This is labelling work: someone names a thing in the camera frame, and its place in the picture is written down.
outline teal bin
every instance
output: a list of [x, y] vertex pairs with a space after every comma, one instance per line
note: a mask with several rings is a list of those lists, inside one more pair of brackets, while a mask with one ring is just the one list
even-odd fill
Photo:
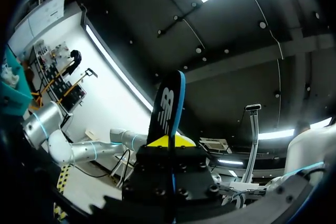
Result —
[[19, 75], [19, 82], [16, 89], [8, 86], [3, 81], [0, 82], [1, 111], [4, 114], [22, 116], [30, 105], [33, 97], [30, 94], [23, 67], [16, 61], [8, 47], [6, 47], [5, 56], [8, 66], [12, 68], [13, 74]]

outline yellow black hazard tape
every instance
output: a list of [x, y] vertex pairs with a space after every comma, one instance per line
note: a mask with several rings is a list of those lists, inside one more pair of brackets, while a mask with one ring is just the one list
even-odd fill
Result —
[[[57, 189], [61, 194], [64, 193], [64, 188], [69, 178], [70, 167], [70, 165], [66, 165], [61, 168], [57, 181]], [[62, 211], [62, 209], [54, 203], [54, 217], [61, 221], [66, 217], [66, 215], [66, 212]]]

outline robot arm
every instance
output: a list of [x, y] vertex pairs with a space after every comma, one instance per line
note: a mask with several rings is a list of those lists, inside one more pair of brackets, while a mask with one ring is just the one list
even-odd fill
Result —
[[123, 153], [124, 145], [99, 141], [86, 141], [71, 144], [60, 130], [62, 113], [54, 102], [46, 104], [33, 113], [22, 126], [24, 134], [35, 149], [48, 141], [48, 153], [60, 165], [94, 161], [98, 157], [113, 156]]

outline ceiling beam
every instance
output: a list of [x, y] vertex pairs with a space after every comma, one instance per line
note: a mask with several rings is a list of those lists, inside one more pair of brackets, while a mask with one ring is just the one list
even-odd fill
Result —
[[[284, 58], [320, 49], [333, 48], [334, 45], [335, 42], [332, 34], [316, 35], [281, 43]], [[205, 80], [219, 74], [245, 69], [279, 58], [280, 52], [277, 44], [260, 48], [187, 71], [185, 72], [186, 83]]]

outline air conditioner unit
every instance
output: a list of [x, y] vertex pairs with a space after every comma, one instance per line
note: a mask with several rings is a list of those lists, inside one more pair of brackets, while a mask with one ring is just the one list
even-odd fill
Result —
[[229, 154], [232, 153], [225, 139], [201, 137], [200, 142], [205, 144], [210, 150], [227, 151]]

